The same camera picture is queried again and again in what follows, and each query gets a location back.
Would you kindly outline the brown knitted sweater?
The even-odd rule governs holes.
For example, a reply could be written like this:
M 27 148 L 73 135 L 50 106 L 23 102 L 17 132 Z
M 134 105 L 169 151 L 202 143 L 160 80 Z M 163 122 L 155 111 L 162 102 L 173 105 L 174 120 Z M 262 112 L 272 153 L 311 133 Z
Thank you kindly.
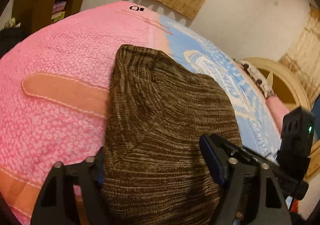
M 164 52 L 122 45 L 110 82 L 103 197 L 114 224 L 208 224 L 220 199 L 199 140 L 241 145 L 231 101 Z

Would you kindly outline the pink pillow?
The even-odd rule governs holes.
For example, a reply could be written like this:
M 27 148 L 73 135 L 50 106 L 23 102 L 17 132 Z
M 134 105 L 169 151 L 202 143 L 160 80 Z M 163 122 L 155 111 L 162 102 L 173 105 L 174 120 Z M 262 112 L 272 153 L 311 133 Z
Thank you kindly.
M 274 122 L 277 126 L 279 133 L 282 131 L 283 118 L 289 113 L 289 109 L 277 96 L 270 96 L 266 100 L 266 106 L 268 107 Z

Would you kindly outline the white patterned pillow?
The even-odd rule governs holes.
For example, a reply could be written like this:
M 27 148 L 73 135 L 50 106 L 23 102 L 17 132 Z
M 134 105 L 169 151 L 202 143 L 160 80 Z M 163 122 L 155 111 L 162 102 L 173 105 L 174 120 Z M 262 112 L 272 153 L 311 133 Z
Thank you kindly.
M 241 68 L 247 73 L 247 75 L 253 80 L 255 85 L 259 88 L 259 90 L 264 95 L 265 99 L 268 99 L 271 96 L 275 96 L 274 90 L 271 85 L 264 77 L 264 75 L 250 62 L 245 60 L 236 61 Z

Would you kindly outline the cream wooden headboard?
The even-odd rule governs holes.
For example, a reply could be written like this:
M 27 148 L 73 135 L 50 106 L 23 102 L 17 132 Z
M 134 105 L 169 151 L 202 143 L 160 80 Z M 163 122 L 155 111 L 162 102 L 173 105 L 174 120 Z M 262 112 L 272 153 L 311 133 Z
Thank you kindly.
M 250 62 L 264 75 L 274 90 L 275 96 L 284 103 L 289 109 L 289 112 L 300 106 L 308 111 L 311 109 L 309 99 L 302 84 L 285 66 L 276 61 L 264 58 L 247 58 L 244 60 Z M 318 168 L 319 164 L 311 160 L 304 177 L 309 177 Z

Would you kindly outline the beige curtain on right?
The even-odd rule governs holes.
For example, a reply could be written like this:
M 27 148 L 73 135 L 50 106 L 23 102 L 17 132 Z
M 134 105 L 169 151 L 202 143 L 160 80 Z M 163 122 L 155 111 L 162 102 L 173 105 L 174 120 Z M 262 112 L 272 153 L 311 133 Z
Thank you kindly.
M 319 9 L 311 7 L 303 30 L 279 60 L 298 78 L 311 105 L 319 96 L 319 54 Z

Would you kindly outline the pink and blue bed blanket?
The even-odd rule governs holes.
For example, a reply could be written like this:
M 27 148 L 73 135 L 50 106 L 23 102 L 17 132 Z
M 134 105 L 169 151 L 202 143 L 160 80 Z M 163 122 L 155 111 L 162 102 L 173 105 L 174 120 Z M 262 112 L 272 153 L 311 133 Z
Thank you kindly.
M 77 163 L 103 144 L 110 76 L 118 48 L 165 52 L 213 77 L 235 110 L 244 146 L 274 159 L 281 140 L 265 98 L 211 41 L 137 4 L 85 10 L 32 34 L 1 58 L 1 194 L 21 222 L 53 163 Z

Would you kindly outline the small black device on bed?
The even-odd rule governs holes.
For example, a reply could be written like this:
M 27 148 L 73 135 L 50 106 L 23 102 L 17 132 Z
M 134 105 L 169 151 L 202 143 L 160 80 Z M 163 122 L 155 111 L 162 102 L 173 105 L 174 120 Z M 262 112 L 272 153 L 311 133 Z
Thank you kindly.
M 144 11 L 144 7 L 139 7 L 137 5 L 134 5 L 134 6 L 130 6 L 130 10 L 134 10 L 134 11 L 141 11 L 143 12 Z

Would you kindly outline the black bag on floor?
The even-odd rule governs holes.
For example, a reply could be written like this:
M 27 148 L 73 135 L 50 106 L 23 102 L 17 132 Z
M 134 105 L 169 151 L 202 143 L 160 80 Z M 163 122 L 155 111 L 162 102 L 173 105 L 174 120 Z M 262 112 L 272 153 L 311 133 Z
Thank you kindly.
M 2 58 L 25 37 L 25 31 L 20 27 L 20 23 L 16 23 L 15 18 L 8 20 L 0 32 L 0 57 Z

